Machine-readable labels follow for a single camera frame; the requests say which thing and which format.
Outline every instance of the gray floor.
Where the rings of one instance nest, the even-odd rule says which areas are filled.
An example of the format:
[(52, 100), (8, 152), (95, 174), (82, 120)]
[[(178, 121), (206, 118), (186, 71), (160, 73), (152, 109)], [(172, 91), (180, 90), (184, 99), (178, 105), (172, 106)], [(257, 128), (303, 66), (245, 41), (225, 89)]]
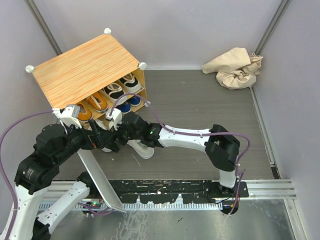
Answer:
[(294, 240), (283, 200), (241, 200), (232, 217), (219, 210), (70, 212), (51, 240)]
[[(247, 134), (252, 147), (240, 162), (240, 169), (247, 170), (244, 179), (273, 179), (248, 89), (226, 89), (217, 83), (214, 74), (200, 70), (145, 71), (145, 79), (148, 100), (163, 123), (187, 129), (220, 124), (229, 132)], [(146, 107), (138, 114), (146, 121), (156, 121)], [(239, 140), (243, 150), (247, 142)], [(129, 146), (122, 147), (119, 153), (94, 150), (93, 154), (109, 179), (219, 179), (219, 172), (208, 157), (191, 149), (156, 148), (154, 156), (147, 160)], [(73, 180), (83, 171), (85, 167), (74, 156), (60, 167), (56, 179)]]

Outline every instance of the cloth bag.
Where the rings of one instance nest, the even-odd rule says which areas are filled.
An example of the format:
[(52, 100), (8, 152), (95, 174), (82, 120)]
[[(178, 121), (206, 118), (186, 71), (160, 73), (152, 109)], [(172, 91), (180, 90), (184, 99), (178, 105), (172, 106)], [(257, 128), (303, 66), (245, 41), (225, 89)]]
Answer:
[(243, 47), (235, 47), (203, 65), (202, 72), (204, 74), (230, 73), (249, 64), (251, 64), (251, 60), (247, 50)]
[(241, 70), (235, 70), (229, 73), (219, 71), (216, 74), (216, 80), (221, 86), (227, 89), (244, 89), (253, 86), (256, 82), (256, 76), (254, 74), (247, 74)]
[(258, 69), (261, 68), (261, 62), (264, 57), (259, 55), (257, 56), (254, 53), (250, 53), (249, 57), (251, 64), (244, 66), (242, 71), (246, 74), (258, 75), (260, 73)]

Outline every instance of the wooden shoe rack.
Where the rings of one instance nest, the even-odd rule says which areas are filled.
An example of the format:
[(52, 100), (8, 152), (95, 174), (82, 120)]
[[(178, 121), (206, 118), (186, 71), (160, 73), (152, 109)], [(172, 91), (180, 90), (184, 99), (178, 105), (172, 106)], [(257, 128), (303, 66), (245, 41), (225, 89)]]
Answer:
[[(132, 73), (141, 83), (137, 94), (147, 99), (144, 76), (145, 63), (140, 63), (132, 56), (106, 28), (102, 34), (84, 44), (58, 55), (36, 67), (26, 67), (33, 74), (36, 82), (53, 108), (65, 108), (68, 104), (83, 101), (92, 112), (93, 119), (104, 115), (94, 110), (85, 100), (95, 92)], [(107, 101), (108, 108), (112, 102), (102, 91), (99, 92)], [(144, 106), (131, 107), (136, 112)]]

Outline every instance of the black and white sneaker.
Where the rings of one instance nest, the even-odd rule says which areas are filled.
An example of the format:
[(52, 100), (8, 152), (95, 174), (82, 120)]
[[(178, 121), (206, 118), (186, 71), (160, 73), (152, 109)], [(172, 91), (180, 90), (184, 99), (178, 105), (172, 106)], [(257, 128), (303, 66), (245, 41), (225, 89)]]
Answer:
[(141, 83), (132, 73), (120, 78), (119, 81), (124, 85), (128, 93), (133, 94), (141, 89)]
[[(122, 87), (118, 83), (111, 83), (108, 86), (106, 86), (104, 89), (104, 92), (108, 95), (111, 102), (115, 103), (115, 101), (124, 93)], [(117, 105), (123, 104), (127, 100), (127, 96), (122, 97)]]

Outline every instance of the gray wood table surface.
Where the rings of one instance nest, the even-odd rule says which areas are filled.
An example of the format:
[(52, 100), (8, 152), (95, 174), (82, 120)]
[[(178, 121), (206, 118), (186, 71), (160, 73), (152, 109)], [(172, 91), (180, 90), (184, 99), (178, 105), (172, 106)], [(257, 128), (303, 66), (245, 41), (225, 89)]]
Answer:
[[(248, 89), (229, 90), (218, 84), (215, 74), (200, 70), (145, 71), (148, 100), (164, 124), (185, 129), (206, 129), (213, 124), (229, 132), (246, 134), (251, 148), (240, 162), (244, 179), (273, 179), (262, 134)], [(156, 122), (143, 107), (138, 114)], [(242, 151), (247, 141), (240, 140)], [(130, 146), (118, 153), (94, 150), (94, 156), (109, 179), (219, 179), (218, 170), (202, 152), (180, 147), (156, 148), (154, 156), (142, 159)], [(74, 180), (85, 171), (75, 154), (60, 167), (57, 180)]]

